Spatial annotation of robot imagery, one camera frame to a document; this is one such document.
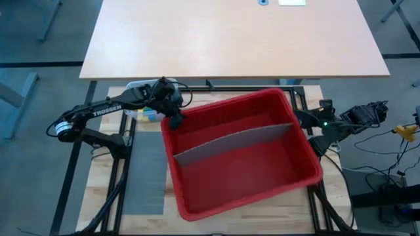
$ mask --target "yellow cable clip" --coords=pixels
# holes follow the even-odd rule
[[[398,125],[394,128],[394,132],[399,134],[401,137],[403,137],[405,140],[409,142],[413,142],[415,140],[415,131],[419,129],[418,125],[409,125],[406,127],[403,127],[402,125]]]

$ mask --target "gray mat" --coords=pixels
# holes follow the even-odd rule
[[[167,158],[161,132],[137,132],[123,214],[163,214]]]

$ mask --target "gray divider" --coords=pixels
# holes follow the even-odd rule
[[[174,158],[180,166],[185,167],[196,161],[201,161],[227,151],[249,147],[261,142],[269,142],[285,134],[290,127],[291,123],[251,128],[193,147],[175,155]]]

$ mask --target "desk leg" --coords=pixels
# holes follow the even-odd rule
[[[403,2],[404,0],[398,0],[395,4],[393,4],[393,6],[387,11],[387,13],[385,13],[385,15],[382,17],[382,23],[383,22],[386,22],[387,20],[388,20],[388,18],[389,18],[389,16],[391,16],[392,15],[392,13],[394,13],[394,11],[398,8],[398,7],[400,7],[400,5],[401,5],[401,3]]]
[[[26,79],[26,82],[20,94],[13,91],[8,86],[0,83],[0,98],[14,106],[14,108],[12,108],[12,111],[9,114],[9,117],[6,120],[6,123],[3,125],[4,138],[13,138],[14,131],[18,126],[19,118],[23,110],[25,109],[25,105],[28,103],[33,85],[35,84],[37,79],[38,74],[30,73],[28,78]]]
[[[411,85],[412,85],[413,87],[418,87],[418,86],[420,86],[420,79],[418,79],[418,80],[414,81]]]
[[[49,15],[45,19],[41,35],[39,36],[39,40],[42,42],[44,42],[45,39],[47,38],[48,31],[50,30],[51,25],[53,24],[54,17],[58,11],[58,7],[61,5],[61,0],[53,0],[53,1],[54,2],[52,3],[51,12],[48,13]]]
[[[279,85],[300,85],[303,79],[279,79]]]

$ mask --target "wooden desk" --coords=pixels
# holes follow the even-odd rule
[[[117,96],[124,89],[123,87],[111,87],[108,96]],[[319,86],[305,86],[304,91],[308,108],[318,107],[318,101],[322,99],[321,88]],[[194,93],[194,100],[191,107],[229,99],[245,93],[197,92]],[[297,104],[298,108],[301,108],[301,102],[298,96]],[[103,116],[99,131],[107,134],[118,133],[121,112]],[[137,132],[160,131],[160,124],[137,123],[136,130]],[[314,133],[319,134],[320,130],[314,129]],[[94,155],[107,151],[107,149],[99,149]],[[328,155],[340,165],[338,156],[331,152]],[[91,221],[105,201],[111,167],[111,155],[104,155],[93,159],[77,230],[83,229]],[[324,170],[324,183],[327,197],[340,216],[349,224],[351,222],[350,200],[344,180],[340,172],[326,158],[322,159],[322,167]],[[321,206],[318,203],[321,224],[323,225],[322,211],[320,209]],[[114,214],[111,214],[110,219],[109,227],[111,229],[114,222]],[[196,222],[187,222],[178,214],[175,196],[173,195],[171,175],[169,173],[167,173],[166,178],[163,214],[123,214],[120,228],[120,234],[279,234],[313,232],[308,195],[305,188],[296,189],[247,206],[235,208]]]
[[[386,77],[356,0],[105,0],[82,79]]]

